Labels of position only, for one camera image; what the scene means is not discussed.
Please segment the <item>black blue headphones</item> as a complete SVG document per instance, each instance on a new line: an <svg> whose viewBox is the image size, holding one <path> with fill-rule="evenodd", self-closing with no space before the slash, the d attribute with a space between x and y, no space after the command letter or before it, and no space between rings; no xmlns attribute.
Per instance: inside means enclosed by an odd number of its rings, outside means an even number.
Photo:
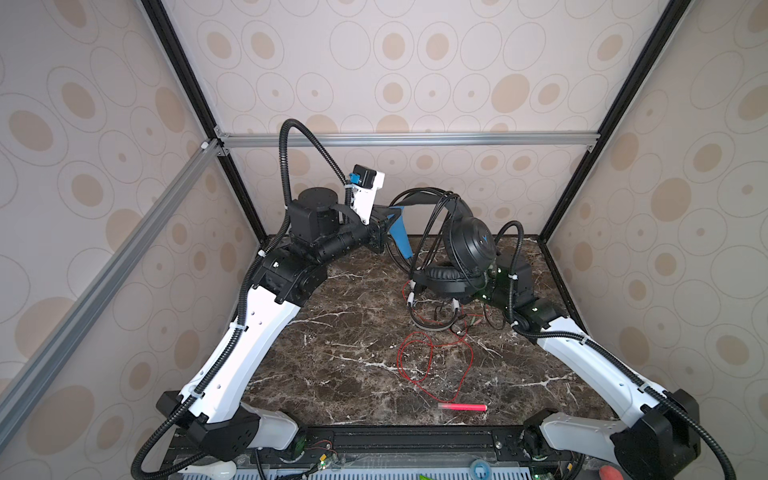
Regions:
<svg viewBox="0 0 768 480"><path fill-rule="evenodd" d="M438 297L458 300L471 297L485 288L486 271L496 258L496 243L486 224L476 218L459 194L437 187L418 187L398 194L391 208L431 205L433 211L420 240L426 241L439 214L446 216L439 230L437 244L444 246L448 262L436 264L431 249L421 266L417 254L409 257L407 273L416 292L431 291Z"/></svg>

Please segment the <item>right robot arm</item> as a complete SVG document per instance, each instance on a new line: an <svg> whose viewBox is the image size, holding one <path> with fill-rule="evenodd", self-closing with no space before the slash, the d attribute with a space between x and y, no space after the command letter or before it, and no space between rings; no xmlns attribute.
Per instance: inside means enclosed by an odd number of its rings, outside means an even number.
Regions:
<svg viewBox="0 0 768 480"><path fill-rule="evenodd" d="M619 360L576 322L545 299L519 304L522 275L518 258L497 261L499 235L473 220L468 244L474 259L495 272L492 292L503 292L502 312L516 333L555 356L610 406L618 418L601 421L544 409L523 427L524 451L539 460L571 451L617 464L633 479L673 479L696 460L703 446L727 479L736 470L725 450L699 423L699 405L686 391L670 392Z"/></svg>

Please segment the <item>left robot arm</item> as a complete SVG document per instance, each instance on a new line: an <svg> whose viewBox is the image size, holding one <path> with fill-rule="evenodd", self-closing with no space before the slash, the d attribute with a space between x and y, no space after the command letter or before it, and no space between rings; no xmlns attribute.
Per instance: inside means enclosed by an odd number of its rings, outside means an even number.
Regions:
<svg viewBox="0 0 768 480"><path fill-rule="evenodd" d="M291 193L288 137L297 130L310 141L342 182L345 198L324 187ZM131 464L135 479L165 479L206 457L230 461L250 449L290 448L299 426L279 411L243 404L253 374L281 331L327 279L328 266L360 247L383 252L388 231L400 212L377 206L382 172L357 165L345 175L319 139L300 121L283 122L278 138L279 169L285 206L283 223L260 250L241 284L235 319L195 377L180 391L166 392L157 403L165 420L139 448ZM149 472L143 463L172 428L196 446L191 457Z"/></svg>

